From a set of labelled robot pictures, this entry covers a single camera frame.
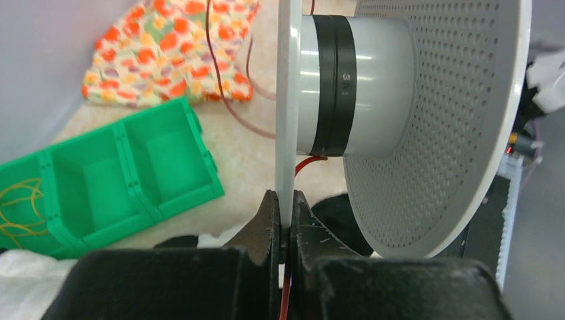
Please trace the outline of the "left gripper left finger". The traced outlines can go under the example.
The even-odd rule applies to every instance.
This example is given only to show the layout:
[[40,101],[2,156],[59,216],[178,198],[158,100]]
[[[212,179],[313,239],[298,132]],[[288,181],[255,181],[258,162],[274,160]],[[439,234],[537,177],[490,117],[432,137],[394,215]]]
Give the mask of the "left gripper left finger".
[[72,267],[45,319],[277,319],[279,202],[216,248],[92,251]]

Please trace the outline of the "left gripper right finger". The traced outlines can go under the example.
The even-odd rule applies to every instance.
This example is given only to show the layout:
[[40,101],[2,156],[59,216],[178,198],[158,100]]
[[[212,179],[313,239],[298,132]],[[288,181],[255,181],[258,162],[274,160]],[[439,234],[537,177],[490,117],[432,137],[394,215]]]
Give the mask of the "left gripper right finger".
[[493,275],[473,260],[372,259],[339,241],[294,193],[291,319],[510,319]]

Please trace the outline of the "grey filament spool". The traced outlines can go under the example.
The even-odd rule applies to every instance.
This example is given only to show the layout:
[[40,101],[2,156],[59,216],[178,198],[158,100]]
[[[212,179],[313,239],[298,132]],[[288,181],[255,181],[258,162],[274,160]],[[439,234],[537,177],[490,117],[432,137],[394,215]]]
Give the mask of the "grey filament spool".
[[276,175],[281,228],[298,155],[340,157],[380,256],[433,257],[497,173],[525,77],[531,1],[359,1],[352,17],[280,1]]

